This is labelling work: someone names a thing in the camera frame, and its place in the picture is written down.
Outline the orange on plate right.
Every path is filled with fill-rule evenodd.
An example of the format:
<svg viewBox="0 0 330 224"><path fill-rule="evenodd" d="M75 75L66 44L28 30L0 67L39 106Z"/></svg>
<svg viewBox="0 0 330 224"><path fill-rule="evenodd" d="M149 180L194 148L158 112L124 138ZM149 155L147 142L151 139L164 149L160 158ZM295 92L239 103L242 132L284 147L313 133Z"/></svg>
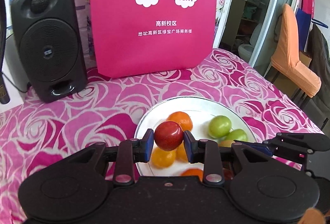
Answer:
<svg viewBox="0 0 330 224"><path fill-rule="evenodd" d="M218 145L219 145L220 147L231 147L231 145L232 145L233 143L235 143L234 140L223 140L223 141L221 141L220 143L218 143Z"/></svg>

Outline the small red tomato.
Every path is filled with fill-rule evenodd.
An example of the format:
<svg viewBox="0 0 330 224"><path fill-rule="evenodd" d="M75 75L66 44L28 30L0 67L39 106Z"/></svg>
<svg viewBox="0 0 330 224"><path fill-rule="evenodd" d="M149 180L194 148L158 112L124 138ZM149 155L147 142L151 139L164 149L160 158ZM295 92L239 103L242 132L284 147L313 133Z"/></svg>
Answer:
<svg viewBox="0 0 330 224"><path fill-rule="evenodd" d="M184 133L180 125L174 121L159 124L154 131L154 142L164 151L173 151L180 146Z"/></svg>

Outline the blue hanging bag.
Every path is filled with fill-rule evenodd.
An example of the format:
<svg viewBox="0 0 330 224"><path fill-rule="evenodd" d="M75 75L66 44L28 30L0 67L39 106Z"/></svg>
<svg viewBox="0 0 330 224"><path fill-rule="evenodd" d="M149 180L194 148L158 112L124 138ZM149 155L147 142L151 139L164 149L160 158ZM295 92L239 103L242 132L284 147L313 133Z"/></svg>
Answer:
<svg viewBox="0 0 330 224"><path fill-rule="evenodd" d="M324 27L326 29L329 28L329 26L327 26L325 23L313 19L311 14L302 11L302 9L300 8L298 8L296 11L296 21L298 24L299 50L302 52L305 50L305 46L309 35L310 25L312 23Z"/></svg>

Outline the orange covered chair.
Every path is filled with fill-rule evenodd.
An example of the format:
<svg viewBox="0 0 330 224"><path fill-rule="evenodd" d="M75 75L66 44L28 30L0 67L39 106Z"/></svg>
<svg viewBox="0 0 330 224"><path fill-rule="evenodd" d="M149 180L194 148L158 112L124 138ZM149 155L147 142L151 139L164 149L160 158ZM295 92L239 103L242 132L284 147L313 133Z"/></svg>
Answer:
<svg viewBox="0 0 330 224"><path fill-rule="evenodd" d="M271 56L271 66L290 79L306 97L300 104L304 109L321 88L321 79L299 57L299 33L294 10L283 5L281 29L275 52Z"/></svg>

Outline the dark orange tangerine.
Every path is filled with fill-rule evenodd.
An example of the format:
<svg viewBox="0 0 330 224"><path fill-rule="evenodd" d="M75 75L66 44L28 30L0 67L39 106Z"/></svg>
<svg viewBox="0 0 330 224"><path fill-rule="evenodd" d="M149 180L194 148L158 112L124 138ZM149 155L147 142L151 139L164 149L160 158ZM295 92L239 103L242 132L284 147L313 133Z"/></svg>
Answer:
<svg viewBox="0 0 330 224"><path fill-rule="evenodd" d="M200 181L203 180L203 170L198 168L187 169L184 172L182 172L180 175L182 177L196 176L200 179Z"/></svg>

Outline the pink tote bag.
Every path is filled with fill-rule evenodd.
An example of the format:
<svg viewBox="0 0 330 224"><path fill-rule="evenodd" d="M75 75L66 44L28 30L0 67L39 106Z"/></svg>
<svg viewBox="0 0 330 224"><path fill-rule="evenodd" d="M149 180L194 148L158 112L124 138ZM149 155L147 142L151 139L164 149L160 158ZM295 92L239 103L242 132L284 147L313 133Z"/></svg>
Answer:
<svg viewBox="0 0 330 224"><path fill-rule="evenodd" d="M193 68L213 48L216 0L90 0L98 72Z"/></svg>

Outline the white ceramic plate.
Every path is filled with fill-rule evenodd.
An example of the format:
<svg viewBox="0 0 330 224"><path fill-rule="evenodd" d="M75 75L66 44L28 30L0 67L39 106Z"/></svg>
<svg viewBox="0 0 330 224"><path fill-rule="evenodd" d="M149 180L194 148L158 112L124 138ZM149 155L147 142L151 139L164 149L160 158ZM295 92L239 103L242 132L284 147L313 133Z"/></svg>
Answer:
<svg viewBox="0 0 330 224"><path fill-rule="evenodd" d="M193 123L192 134L196 140L211 139L208 134L208 124L216 116L226 116L232 122L232 129L242 129L247 134L249 142L256 142L256 137L248 124L231 109L206 98L198 96L176 96L152 106L141 118L135 130L134 137L142 139L147 129L155 130L174 112L187 113ZM170 167L158 169L151 162L137 163L141 176L173 177L179 176L188 169L203 169L202 163L186 163L176 160Z"/></svg>

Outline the orange tangerine with leaf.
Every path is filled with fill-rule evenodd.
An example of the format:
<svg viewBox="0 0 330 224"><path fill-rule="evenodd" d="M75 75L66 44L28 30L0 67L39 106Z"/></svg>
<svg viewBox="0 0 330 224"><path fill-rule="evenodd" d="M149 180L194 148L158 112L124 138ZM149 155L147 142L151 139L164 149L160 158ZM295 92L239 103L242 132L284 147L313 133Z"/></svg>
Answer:
<svg viewBox="0 0 330 224"><path fill-rule="evenodd" d="M185 112L174 112L168 116L167 120L178 123L183 131L191 131L193 128L192 120Z"/></svg>

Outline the dark hanging garment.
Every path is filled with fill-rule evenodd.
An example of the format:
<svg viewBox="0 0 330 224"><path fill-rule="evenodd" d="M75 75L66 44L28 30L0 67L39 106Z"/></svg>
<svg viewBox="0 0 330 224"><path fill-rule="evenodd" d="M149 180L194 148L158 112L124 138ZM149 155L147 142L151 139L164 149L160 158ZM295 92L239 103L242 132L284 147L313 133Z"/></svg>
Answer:
<svg viewBox="0 0 330 224"><path fill-rule="evenodd" d="M312 101L323 114L324 120L321 127L323 129L329 122L329 45L316 24L309 33L308 53L312 56L309 68L321 80L320 90Z"/></svg>

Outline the black speaker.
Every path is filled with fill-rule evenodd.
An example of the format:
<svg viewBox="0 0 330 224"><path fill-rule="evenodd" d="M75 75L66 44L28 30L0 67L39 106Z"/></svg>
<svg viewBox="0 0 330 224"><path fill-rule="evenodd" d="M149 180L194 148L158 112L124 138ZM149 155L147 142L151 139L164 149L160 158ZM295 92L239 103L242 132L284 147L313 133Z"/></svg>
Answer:
<svg viewBox="0 0 330 224"><path fill-rule="evenodd" d="M13 0L13 35L39 99L51 103L87 85L74 0Z"/></svg>

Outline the dark red plum front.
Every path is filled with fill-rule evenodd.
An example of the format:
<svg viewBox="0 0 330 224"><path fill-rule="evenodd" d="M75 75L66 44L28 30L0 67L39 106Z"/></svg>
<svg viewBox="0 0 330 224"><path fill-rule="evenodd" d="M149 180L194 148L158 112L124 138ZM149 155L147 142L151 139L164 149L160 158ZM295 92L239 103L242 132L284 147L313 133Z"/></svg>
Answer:
<svg viewBox="0 0 330 224"><path fill-rule="evenodd" d="M233 172L229 169L223 168L223 174L224 174L224 179L227 180L232 180L234 175Z"/></svg>

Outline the pink rose tablecloth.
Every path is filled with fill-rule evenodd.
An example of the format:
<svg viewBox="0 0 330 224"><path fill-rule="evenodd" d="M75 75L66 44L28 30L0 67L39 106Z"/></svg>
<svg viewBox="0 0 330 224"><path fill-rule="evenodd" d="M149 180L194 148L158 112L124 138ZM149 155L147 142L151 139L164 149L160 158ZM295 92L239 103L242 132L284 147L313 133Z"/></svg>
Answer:
<svg viewBox="0 0 330 224"><path fill-rule="evenodd" d="M30 90L24 104L1 114L1 223L25 220L17 192L31 173L95 142L132 138L143 114L167 98L216 101L242 117L259 142L278 132L319 132L287 95L221 49L193 69L110 79L90 63L87 75L77 94L45 104Z"/></svg>

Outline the large green tomato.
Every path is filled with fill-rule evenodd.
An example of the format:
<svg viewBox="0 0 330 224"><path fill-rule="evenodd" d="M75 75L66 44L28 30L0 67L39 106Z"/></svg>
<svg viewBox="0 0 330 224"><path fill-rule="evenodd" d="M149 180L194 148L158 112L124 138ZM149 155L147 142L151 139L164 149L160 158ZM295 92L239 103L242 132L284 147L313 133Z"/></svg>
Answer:
<svg viewBox="0 0 330 224"><path fill-rule="evenodd" d="M239 141L248 141L248 136L246 132L242 129L234 129L228 133L225 137L225 140L239 140Z"/></svg>

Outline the small yellow orange tangerine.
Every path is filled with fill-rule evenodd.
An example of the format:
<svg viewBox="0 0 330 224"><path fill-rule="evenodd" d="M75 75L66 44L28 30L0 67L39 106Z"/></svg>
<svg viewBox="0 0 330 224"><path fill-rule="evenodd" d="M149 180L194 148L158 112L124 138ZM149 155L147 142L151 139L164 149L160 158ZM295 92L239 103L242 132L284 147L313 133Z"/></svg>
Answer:
<svg viewBox="0 0 330 224"><path fill-rule="evenodd" d="M176 151L164 151L156 147L151 156L151 163L158 169L165 169L173 165L176 160Z"/></svg>

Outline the white cup box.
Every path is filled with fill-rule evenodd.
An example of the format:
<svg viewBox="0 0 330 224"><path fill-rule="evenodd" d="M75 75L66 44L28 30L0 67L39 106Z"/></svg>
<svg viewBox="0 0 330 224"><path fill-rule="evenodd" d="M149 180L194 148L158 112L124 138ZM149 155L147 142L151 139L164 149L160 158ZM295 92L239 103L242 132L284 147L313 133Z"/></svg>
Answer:
<svg viewBox="0 0 330 224"><path fill-rule="evenodd" d="M27 96L28 78L21 64L14 36L11 34L6 38L5 58L2 72L9 103L1 104L1 112L6 112L24 103Z"/></svg>

